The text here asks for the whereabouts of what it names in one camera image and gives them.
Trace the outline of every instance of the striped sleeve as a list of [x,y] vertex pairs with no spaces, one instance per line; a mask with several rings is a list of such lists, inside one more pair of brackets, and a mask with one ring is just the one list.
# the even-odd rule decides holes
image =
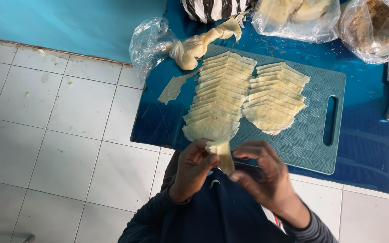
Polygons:
[[310,211],[310,223],[304,229],[297,229],[283,220],[284,230],[288,235],[292,235],[299,243],[338,243],[328,227],[322,220]]

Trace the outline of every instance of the cutting board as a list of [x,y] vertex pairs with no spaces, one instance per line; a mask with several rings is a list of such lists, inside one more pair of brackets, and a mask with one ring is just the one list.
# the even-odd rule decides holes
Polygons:
[[[332,174],[337,156],[346,75],[213,44],[208,45],[208,51],[203,59],[226,51],[253,58],[258,62],[258,66],[284,61],[291,68],[311,77],[301,93],[307,97],[304,101],[307,107],[296,115],[290,128],[272,136],[262,133],[246,118],[241,118],[240,129],[230,141],[231,148],[249,140],[265,140],[271,144],[286,164],[324,174]],[[194,77],[187,79],[181,87],[180,95],[176,100],[170,101],[168,105],[165,106],[157,99],[173,76],[177,77],[191,72],[179,69],[171,58],[165,59],[152,70],[146,80],[146,88],[142,93],[131,141],[165,146],[176,150],[183,150],[190,144],[190,141],[185,139],[181,128],[185,125],[182,116],[186,115],[188,109],[190,109],[195,86],[197,85]],[[327,146],[323,143],[323,134],[329,97],[336,98],[336,107],[331,144]]]

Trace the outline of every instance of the clear plastic bag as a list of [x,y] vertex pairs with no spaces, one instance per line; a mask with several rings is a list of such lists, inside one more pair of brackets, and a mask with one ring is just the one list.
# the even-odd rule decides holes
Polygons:
[[346,48],[366,63],[389,61],[388,8],[389,0],[351,0],[343,10],[339,37]]
[[134,29],[128,52],[134,73],[143,82],[151,70],[168,56],[181,69],[193,70],[197,67],[197,60],[207,52],[208,44],[217,38],[226,39],[232,35],[239,40],[241,34],[238,21],[231,18],[206,33],[178,40],[169,29],[166,18],[154,17],[143,21]]
[[164,17],[154,17],[143,21],[134,29],[128,52],[133,70],[143,82],[150,71],[169,57],[178,38],[169,29],[169,21]]
[[312,43],[337,39],[338,0],[259,0],[251,24],[265,36]]

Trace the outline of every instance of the dough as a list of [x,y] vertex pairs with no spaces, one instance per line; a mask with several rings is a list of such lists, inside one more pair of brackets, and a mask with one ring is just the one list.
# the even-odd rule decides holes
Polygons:
[[257,92],[260,92],[260,91],[267,90],[267,88],[265,88],[265,87],[269,86],[269,85],[273,85],[273,84],[277,84],[280,87],[284,88],[285,90],[291,92],[295,96],[300,97],[302,99],[305,99],[305,96],[303,96],[300,93],[298,93],[298,92],[294,91],[293,89],[289,88],[288,85],[285,85],[282,81],[279,81],[279,80],[272,80],[272,81],[265,81],[265,82],[259,82],[259,83],[252,83],[250,85],[250,89],[251,90],[249,90],[249,95],[257,93]]
[[229,65],[222,65],[222,66],[219,66],[219,67],[213,67],[213,68],[209,68],[209,69],[207,69],[207,70],[203,70],[202,72],[200,72],[199,73],[199,75],[200,76],[205,76],[205,75],[207,75],[207,74],[212,74],[212,73],[214,73],[215,71],[219,71],[219,70],[224,70],[224,68],[225,69],[228,69],[228,70],[230,70],[230,71],[232,71],[232,72],[235,72],[236,74],[238,74],[237,76],[236,75],[233,75],[233,76],[235,76],[235,77],[237,77],[237,78],[241,78],[241,79],[243,79],[243,80],[247,80],[247,78],[249,78],[249,79],[252,79],[252,78],[255,78],[255,77],[253,77],[251,74],[247,74],[247,73],[245,73],[245,72],[243,72],[243,71],[241,71],[241,70],[239,70],[239,69],[236,69],[236,68],[234,68],[234,67],[231,67],[231,66],[229,66]]
[[240,107],[242,105],[242,103],[245,101],[245,99],[244,100],[234,99],[232,97],[229,97],[227,95],[219,93],[219,91],[216,91],[214,93],[208,94],[206,96],[199,97],[198,99],[195,99],[193,101],[193,104],[196,104],[196,103],[199,103],[199,102],[201,102],[203,100],[211,99],[211,98],[214,98],[214,97],[218,97],[219,99],[221,99],[223,101],[226,101],[228,103],[231,103],[231,104],[233,104],[235,106],[238,106],[238,107]]
[[238,64],[230,62],[229,60],[221,61],[221,62],[217,62],[217,63],[211,63],[209,65],[203,65],[201,67],[201,69],[202,69],[202,71],[206,71],[206,70],[210,70],[210,69],[217,68],[220,66],[230,66],[230,67],[238,69],[239,71],[244,72],[248,75],[251,75],[253,73],[253,69],[248,69],[248,68],[242,67]]
[[181,86],[185,84],[185,81],[188,78],[197,74],[198,71],[183,76],[172,77],[172,79],[170,79],[169,83],[166,85],[165,89],[160,95],[158,101],[167,105],[170,100],[176,99],[176,97],[178,97],[179,93],[181,92]]
[[281,112],[270,105],[254,106],[242,110],[244,116],[262,131],[276,131],[286,129],[294,122],[294,117]]
[[208,80],[206,82],[203,82],[199,85],[197,85],[195,88],[194,88],[194,91],[199,91],[203,88],[206,88],[208,87],[209,85],[213,85],[215,83],[218,83],[218,82],[223,82],[227,85],[230,85],[230,86],[234,86],[235,88],[239,88],[241,90],[249,90],[248,88],[250,87],[250,82],[246,82],[246,81],[239,81],[239,82],[232,82],[230,80],[227,80],[226,78],[223,78],[223,77],[219,77],[219,78],[216,78],[216,79],[213,79],[213,80]]
[[197,100],[197,99],[200,98],[200,97],[203,97],[203,96],[212,94],[212,93],[217,92],[217,91],[219,91],[220,93],[222,93],[222,94],[224,94],[224,95],[227,95],[227,96],[229,96],[229,97],[232,97],[232,98],[234,98],[234,99],[246,100],[246,96],[245,96],[245,95],[240,95],[240,94],[237,94],[237,93],[235,93],[235,92],[232,92],[232,91],[223,89],[223,88],[221,88],[220,86],[219,86],[219,87],[212,88],[212,89],[210,89],[210,90],[208,90],[208,91],[205,91],[205,92],[202,92],[202,93],[196,95],[195,97],[193,97],[193,100]]
[[276,67],[276,66],[282,66],[283,64],[285,64],[285,62],[271,63],[271,64],[259,66],[259,67],[256,67],[256,71],[259,72],[263,69],[272,68],[272,67]]
[[187,123],[187,125],[190,125],[192,123],[195,123],[195,122],[200,121],[200,120],[202,120],[204,118],[207,118],[207,117],[209,117],[211,119],[214,119],[214,120],[217,120],[217,121],[222,122],[222,123],[226,123],[226,124],[231,125],[233,127],[239,127],[240,126],[239,122],[233,121],[233,120],[230,120],[230,119],[226,119],[226,118],[221,117],[219,115],[216,115],[216,114],[214,114],[212,112],[202,113],[202,114],[197,115],[197,116],[195,116],[195,117],[193,117],[191,119],[186,120],[185,122]]
[[211,80],[215,80],[215,79],[218,79],[218,78],[223,78],[223,79],[225,79],[227,81],[232,82],[233,83],[232,86],[235,86],[235,87],[240,88],[242,90],[248,90],[249,86],[250,86],[250,82],[249,81],[241,80],[239,78],[235,78],[234,76],[227,75],[227,74],[218,74],[218,75],[210,77],[208,79],[204,78],[206,76],[199,77],[197,79],[197,82],[198,83],[205,83],[205,82],[208,82],[208,81],[211,81]]
[[248,93],[247,90],[242,90],[242,89],[236,88],[234,86],[227,85],[224,82],[220,81],[218,83],[215,83],[213,85],[209,85],[208,87],[205,87],[205,88],[203,88],[201,90],[196,91],[196,94],[201,94],[202,92],[208,91],[208,90],[213,89],[215,87],[221,87],[221,88],[223,88],[225,90],[229,90],[229,91],[232,91],[234,93],[241,94],[241,95],[244,95],[244,96],[246,96],[247,93]]
[[230,18],[226,22],[210,29],[199,36],[192,36],[184,41],[177,41],[169,56],[183,70],[193,70],[197,67],[197,60],[205,55],[208,44],[217,38],[226,39],[235,35],[235,39],[241,38],[241,28],[236,19]]
[[182,131],[189,141],[203,137],[214,141],[229,141],[238,132],[238,128],[207,117],[184,126]]
[[292,20],[304,22],[320,18],[328,9],[331,0],[303,0],[300,9],[294,14]]
[[235,170],[232,155],[230,153],[229,141],[208,141],[205,150],[208,153],[216,154],[220,157],[219,169],[221,169],[224,174],[229,175]]
[[303,0],[263,0],[256,5],[256,11],[262,14],[267,24],[282,26],[302,3]]
[[266,82],[266,81],[273,81],[273,80],[279,80],[281,81],[282,83],[284,83],[285,85],[287,85],[290,89],[292,89],[293,91],[297,92],[297,93],[301,93],[301,91],[303,91],[303,88],[294,84],[293,82],[290,82],[288,80],[285,80],[283,78],[280,77],[280,75],[271,75],[271,76],[263,76],[263,77],[257,77],[255,79],[251,79],[250,80],[250,83],[260,83],[260,82]]
[[270,73],[270,72],[275,72],[275,71],[281,71],[281,69],[282,69],[282,65],[265,68],[265,69],[262,69],[262,70],[258,70],[258,75],[266,74],[266,73]]
[[194,112],[194,111],[196,111],[198,109],[202,109],[202,108],[205,108],[205,107],[208,107],[208,106],[210,106],[211,108],[217,109],[219,111],[222,111],[224,113],[228,113],[228,114],[231,114],[231,115],[234,115],[234,116],[238,116],[238,117],[241,118],[241,110],[235,112],[233,110],[230,110],[230,109],[228,109],[228,108],[226,108],[224,106],[221,106],[221,105],[217,104],[216,102],[211,102],[211,103],[208,103],[208,104],[205,104],[205,105],[202,105],[202,106],[197,106],[195,108],[189,109],[188,113],[190,114],[190,113],[192,113],[192,112]]
[[242,56],[238,55],[237,53],[233,53],[233,52],[230,52],[230,51],[224,52],[224,53],[219,54],[219,55],[214,56],[214,57],[207,58],[207,59],[204,60],[204,62],[208,62],[208,61],[215,60],[215,59],[222,58],[222,57],[235,58],[235,59],[237,59],[240,62],[252,65],[254,67],[258,63],[255,59],[247,58],[247,57],[242,57]]
[[283,102],[283,101],[281,101],[279,99],[276,99],[274,97],[271,97],[269,95],[263,96],[261,98],[254,99],[254,100],[249,101],[249,102],[246,102],[246,103],[244,103],[242,105],[242,107],[243,108],[249,108],[249,107],[252,107],[252,106],[256,106],[257,104],[261,104],[262,102],[265,102],[267,100],[271,101],[271,102],[274,102],[274,103],[277,103],[278,105],[283,106],[283,107],[288,108],[288,109],[291,109],[291,110],[298,110],[297,106],[294,106],[292,104]]
[[295,100],[298,100],[300,102],[304,102],[304,99],[305,99],[304,96],[302,96],[302,95],[295,95],[292,92],[287,91],[286,89],[284,89],[283,87],[281,87],[278,84],[272,84],[272,85],[268,85],[268,86],[263,86],[262,88],[264,89],[262,91],[275,90],[277,92],[280,92],[280,93],[286,95],[287,97],[291,97],[291,98],[293,98]]
[[298,100],[295,100],[291,97],[288,97],[288,96],[286,96],[280,92],[277,92],[275,90],[266,90],[266,91],[258,92],[256,94],[249,95],[249,96],[247,96],[247,100],[252,101],[252,100],[255,100],[255,99],[260,98],[262,96],[266,96],[266,95],[274,97],[274,98],[279,99],[285,103],[288,103],[288,104],[291,104],[291,105],[294,105],[297,107],[305,107],[304,103],[302,103]]
[[204,63],[202,64],[202,66],[207,66],[207,65],[211,65],[211,64],[219,63],[219,62],[223,62],[223,61],[229,61],[229,62],[235,63],[238,66],[241,66],[243,68],[250,69],[252,73],[253,73],[253,69],[255,68],[255,66],[253,66],[253,65],[244,63],[244,62],[239,61],[235,58],[231,58],[230,56],[224,56],[224,57],[217,58],[217,59],[210,60],[210,61],[204,60]]
[[239,40],[241,38],[241,28],[238,24],[238,21],[234,18],[230,18],[223,24],[216,27],[217,30],[221,29],[223,32],[223,35],[220,36],[220,39],[227,39],[231,37],[232,35],[235,35],[235,40]]
[[198,103],[195,103],[195,104],[192,104],[190,106],[191,109],[193,108],[196,108],[198,106],[201,106],[201,105],[205,105],[205,104],[208,104],[210,102],[216,102],[217,104],[225,107],[225,108],[228,108],[230,109],[231,111],[234,111],[234,112],[237,112],[240,110],[240,107],[239,106],[235,106],[234,104],[231,104],[231,103],[228,103],[222,99],[219,99],[218,97],[214,97],[214,98],[211,98],[211,99],[206,99],[206,100],[203,100],[201,102],[198,102]]
[[196,109],[194,111],[191,111],[187,115],[183,116],[182,118],[184,119],[184,121],[187,121],[187,120],[192,119],[193,117],[195,117],[197,115],[201,115],[201,114],[207,113],[207,112],[211,112],[213,114],[219,115],[219,116],[221,116],[223,118],[226,118],[226,119],[229,119],[229,120],[232,120],[232,121],[236,121],[236,122],[239,121],[240,118],[241,118],[240,115],[229,114],[227,112],[223,112],[221,110],[213,108],[210,105],[204,106],[204,107]]

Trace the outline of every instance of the dough scraps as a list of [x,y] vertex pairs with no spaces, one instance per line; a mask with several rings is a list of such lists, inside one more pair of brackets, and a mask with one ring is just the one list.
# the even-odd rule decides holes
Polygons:
[[172,77],[172,79],[170,79],[169,83],[166,85],[165,89],[160,95],[158,101],[167,105],[170,100],[176,99],[176,97],[178,97],[179,93],[181,92],[181,86],[185,84],[185,81],[188,78],[191,78],[192,76],[196,75],[198,71],[199,69],[191,74]]

